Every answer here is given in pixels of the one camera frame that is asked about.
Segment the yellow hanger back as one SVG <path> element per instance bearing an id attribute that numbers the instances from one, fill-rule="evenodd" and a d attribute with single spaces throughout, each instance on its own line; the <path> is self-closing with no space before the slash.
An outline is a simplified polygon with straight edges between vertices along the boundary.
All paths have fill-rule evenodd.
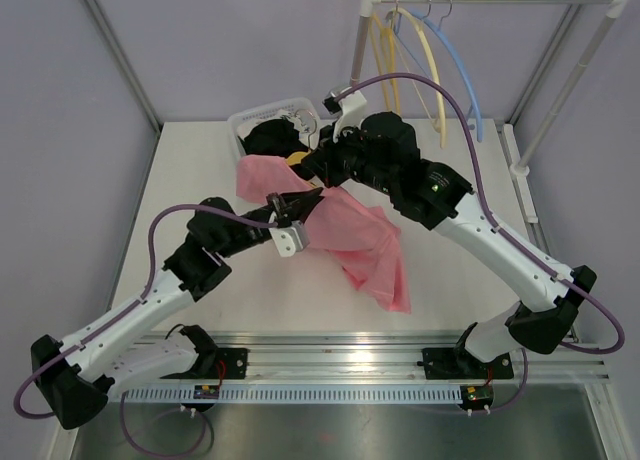
<path id="1" fill-rule="evenodd" d="M 317 115 L 308 108 L 299 108 L 291 116 L 295 123 L 298 123 L 299 131 L 298 143 L 295 151 L 286 157 L 286 164 L 303 180 L 314 185 L 316 175 L 306 168 L 302 161 L 309 156 L 318 144 L 317 133 L 319 131 L 319 120 Z"/>

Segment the yellow hanger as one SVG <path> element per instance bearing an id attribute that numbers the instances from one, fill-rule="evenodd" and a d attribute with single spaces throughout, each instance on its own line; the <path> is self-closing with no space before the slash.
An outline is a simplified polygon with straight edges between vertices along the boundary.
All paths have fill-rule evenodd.
<path id="1" fill-rule="evenodd" d="M 286 157 L 286 164 L 303 180 L 314 185 L 316 175 L 306 168 L 302 161 L 309 156 L 318 144 L 317 133 L 319 131 L 319 120 L 317 115 L 308 108 L 299 108 L 291 116 L 295 123 L 298 123 L 299 131 L 298 143 L 295 151 Z"/>
<path id="2" fill-rule="evenodd" d="M 379 75 L 396 72 L 396 48 L 394 34 L 375 11 L 371 14 L 369 37 Z M 399 87 L 395 79 L 381 82 L 381 90 L 386 109 L 401 114 Z"/>

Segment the green and white t shirt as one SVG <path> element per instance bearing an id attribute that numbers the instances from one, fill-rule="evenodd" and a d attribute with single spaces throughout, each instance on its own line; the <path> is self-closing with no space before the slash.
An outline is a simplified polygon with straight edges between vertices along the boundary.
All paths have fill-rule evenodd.
<path id="1" fill-rule="evenodd" d="M 279 109 L 276 117 L 292 123 L 300 135 L 311 135 L 317 128 L 314 115 L 307 109 L 297 109 L 293 111 Z"/>

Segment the black t shirt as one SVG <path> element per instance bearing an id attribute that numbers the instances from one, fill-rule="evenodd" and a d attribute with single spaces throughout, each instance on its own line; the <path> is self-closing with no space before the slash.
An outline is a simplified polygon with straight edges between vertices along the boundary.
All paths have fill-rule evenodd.
<path id="1" fill-rule="evenodd" d="M 255 126 L 241 140 L 247 155 L 277 156 L 286 158 L 301 147 L 299 132 L 293 124 L 280 118 L 268 120 Z"/>

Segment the pink t shirt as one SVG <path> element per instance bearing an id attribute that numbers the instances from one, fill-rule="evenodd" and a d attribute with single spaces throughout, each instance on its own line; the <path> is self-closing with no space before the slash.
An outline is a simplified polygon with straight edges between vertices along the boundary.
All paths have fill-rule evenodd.
<path id="1" fill-rule="evenodd" d="M 248 155 L 236 167 L 236 195 L 261 204 L 270 193 L 309 191 L 315 178 L 294 172 L 282 157 Z M 324 188 L 323 199 L 305 221 L 310 247 L 331 254 L 352 287 L 389 312 L 409 314 L 409 284 L 401 230 L 380 207 L 366 207 L 341 187 Z"/>

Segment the cream plastic hanger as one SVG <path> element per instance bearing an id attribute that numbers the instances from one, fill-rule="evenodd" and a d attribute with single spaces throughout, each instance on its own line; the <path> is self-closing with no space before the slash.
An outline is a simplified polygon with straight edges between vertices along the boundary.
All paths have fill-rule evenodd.
<path id="1" fill-rule="evenodd" d="M 441 85 L 437 63 L 436 63 L 433 51 L 431 49 L 431 45 L 427 39 L 427 35 L 424 31 L 424 24 L 420 22 L 415 16 L 410 14 L 405 8 L 400 7 L 398 1 L 394 3 L 394 7 L 391 13 L 391 18 L 393 20 L 396 17 L 402 17 L 403 19 L 407 19 L 412 25 L 420 41 L 420 44 L 422 45 L 425 59 L 427 61 L 427 65 L 430 72 L 430 79 L 436 85 Z M 446 127 L 446 109 L 444 105 L 444 97 L 439 91 L 436 91 L 436 102 L 437 102 L 438 113 L 437 113 L 437 119 L 432 121 L 432 126 L 434 130 L 439 134 L 440 148 L 445 149 L 447 146 L 447 140 L 448 140 L 447 127 Z"/>

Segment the yellow hanger front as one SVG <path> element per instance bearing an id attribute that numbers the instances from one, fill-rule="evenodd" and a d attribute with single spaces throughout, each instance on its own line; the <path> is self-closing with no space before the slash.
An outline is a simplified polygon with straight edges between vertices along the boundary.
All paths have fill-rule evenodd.
<path id="1" fill-rule="evenodd" d="M 379 75 L 396 72 L 396 48 L 394 34 L 375 11 L 371 14 L 369 37 Z M 386 109 L 401 114 L 399 87 L 395 79 L 381 82 L 381 90 Z"/>

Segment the light blue hanger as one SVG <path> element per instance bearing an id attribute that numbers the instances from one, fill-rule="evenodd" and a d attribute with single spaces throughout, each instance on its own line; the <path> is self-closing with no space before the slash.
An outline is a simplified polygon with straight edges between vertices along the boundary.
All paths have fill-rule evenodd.
<path id="1" fill-rule="evenodd" d="M 412 25 L 407 19 L 403 19 L 402 17 L 396 17 L 394 20 L 396 22 L 397 21 L 399 22 L 394 23 L 394 20 L 391 18 L 392 9 L 389 10 L 387 13 L 386 22 L 387 22 L 387 25 L 391 28 L 392 33 L 394 34 L 395 45 L 398 45 L 399 47 L 399 56 L 400 56 L 401 64 L 403 65 L 407 73 L 411 73 L 411 68 L 409 67 L 409 62 L 408 62 L 408 58 L 410 58 L 412 63 L 418 68 L 419 72 L 430 78 L 430 72 L 427 65 L 427 61 L 425 59 L 422 45 L 420 44 L 420 41 Z M 469 128 L 472 128 L 472 127 L 475 128 L 476 141 L 479 143 L 482 143 L 484 140 L 482 112 L 480 109 L 478 96 L 476 94 L 473 82 L 471 80 L 471 76 L 457 48 L 454 46 L 452 41 L 449 39 L 447 34 L 442 29 L 444 19 L 450 15 L 451 9 L 438 22 L 434 22 L 430 20 L 428 12 L 419 14 L 418 12 L 412 12 L 409 10 L 407 11 L 424 24 L 424 31 L 426 35 L 427 35 L 427 32 L 430 32 L 440 42 L 442 47 L 447 51 L 451 62 L 457 69 L 458 75 L 464 85 L 464 88 L 466 90 L 466 93 L 469 99 L 469 108 L 468 108 L 468 113 L 466 114 L 467 126 Z M 402 26 L 403 26 L 404 20 L 406 20 L 411 25 L 411 28 L 417 37 L 417 41 L 421 46 L 422 55 L 415 53 L 411 49 L 411 47 L 408 45 L 408 43 L 403 39 Z"/>

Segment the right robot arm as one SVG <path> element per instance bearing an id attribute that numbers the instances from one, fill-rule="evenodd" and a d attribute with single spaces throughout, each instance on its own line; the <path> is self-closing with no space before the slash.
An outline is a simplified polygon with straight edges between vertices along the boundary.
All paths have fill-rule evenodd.
<path id="1" fill-rule="evenodd" d="M 559 263 L 491 217 L 469 181 L 422 157 L 414 127 L 395 113 L 323 127 L 301 166 L 326 187 L 352 180 L 387 195 L 403 217 L 462 247 L 517 294 L 507 311 L 464 331 L 452 349 L 456 374 L 476 376 L 515 349 L 553 353 L 595 283 L 589 267 Z"/>

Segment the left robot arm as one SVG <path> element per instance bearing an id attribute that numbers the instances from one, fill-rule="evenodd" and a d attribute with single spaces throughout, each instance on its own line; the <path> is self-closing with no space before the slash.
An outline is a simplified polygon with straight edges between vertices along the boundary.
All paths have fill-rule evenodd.
<path id="1" fill-rule="evenodd" d="M 215 341 L 201 328 L 190 327 L 180 340 L 165 340 L 140 354 L 128 348 L 171 315 L 195 305 L 232 272 L 226 260 L 272 242 L 283 257 L 309 243 L 305 222 L 323 200 L 319 188 L 271 193 L 265 205 L 236 214 L 221 197 L 199 204 L 179 204 L 161 211 L 147 234 L 150 272 L 142 291 L 120 306 L 65 336 L 45 334 L 30 347 L 35 385 L 66 430 L 95 418 L 109 399 L 166 375 L 208 376 L 216 365 Z M 183 243 L 157 263 L 155 232 L 167 216 L 192 212 Z"/>

